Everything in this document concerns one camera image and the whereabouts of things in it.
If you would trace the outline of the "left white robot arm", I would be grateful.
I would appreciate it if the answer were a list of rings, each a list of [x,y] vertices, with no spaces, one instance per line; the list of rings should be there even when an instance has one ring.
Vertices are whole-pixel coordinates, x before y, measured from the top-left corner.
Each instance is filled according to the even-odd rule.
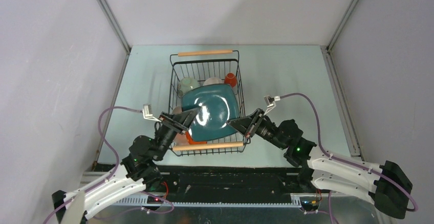
[[[154,117],[149,104],[145,104],[141,110],[127,107],[122,107],[122,110],[142,114],[144,119],[159,124],[154,138],[136,137],[128,156],[120,159],[114,147],[101,135],[115,155],[114,167],[74,191],[58,190],[53,193],[54,210],[45,218],[44,223],[53,216],[59,223],[85,223],[101,210],[131,194],[146,189],[152,192],[160,189],[162,175],[156,162],[163,160],[176,135],[188,131],[199,112],[199,108],[193,108],[179,114],[162,112]]]

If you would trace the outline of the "teal square plate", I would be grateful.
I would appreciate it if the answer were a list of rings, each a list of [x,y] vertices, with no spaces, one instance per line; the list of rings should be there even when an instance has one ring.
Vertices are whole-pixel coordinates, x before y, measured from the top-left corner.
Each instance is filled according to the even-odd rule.
[[[240,117],[240,106],[234,91],[227,84],[200,86],[182,96],[183,111],[200,108],[192,123],[190,134],[196,141],[213,141],[231,136],[236,130],[227,125],[230,119]]]

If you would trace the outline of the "white pink fluted plate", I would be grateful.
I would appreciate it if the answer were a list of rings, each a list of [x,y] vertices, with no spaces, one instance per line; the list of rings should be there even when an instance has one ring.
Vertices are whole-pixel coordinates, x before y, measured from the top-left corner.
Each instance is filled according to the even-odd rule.
[[[172,114],[176,115],[182,112],[182,108],[180,106],[176,106],[173,110],[172,110]],[[181,130],[181,127],[179,125],[176,125],[175,128],[178,130],[177,135],[175,136],[174,142],[176,145],[178,146],[186,146],[189,145],[186,133],[184,133]]]

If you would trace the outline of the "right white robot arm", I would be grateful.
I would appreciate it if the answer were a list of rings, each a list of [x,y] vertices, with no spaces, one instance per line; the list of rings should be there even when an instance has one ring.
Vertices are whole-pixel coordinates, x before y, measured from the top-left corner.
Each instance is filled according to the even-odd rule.
[[[276,126],[262,109],[225,121],[244,137],[259,136],[285,150],[284,158],[300,167],[298,187],[303,192],[315,188],[344,193],[364,200],[395,219],[404,219],[410,211],[412,182],[401,167],[391,161],[383,165],[334,155],[319,144],[303,138],[295,120]]]

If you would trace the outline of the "orange round plate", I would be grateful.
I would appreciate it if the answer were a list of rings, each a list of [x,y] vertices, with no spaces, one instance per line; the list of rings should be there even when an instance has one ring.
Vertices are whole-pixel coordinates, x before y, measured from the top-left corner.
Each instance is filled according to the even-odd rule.
[[[192,136],[190,135],[189,132],[186,132],[186,138],[187,138],[187,142],[190,145],[198,145],[198,144],[207,144],[206,141],[196,141],[192,138]]]

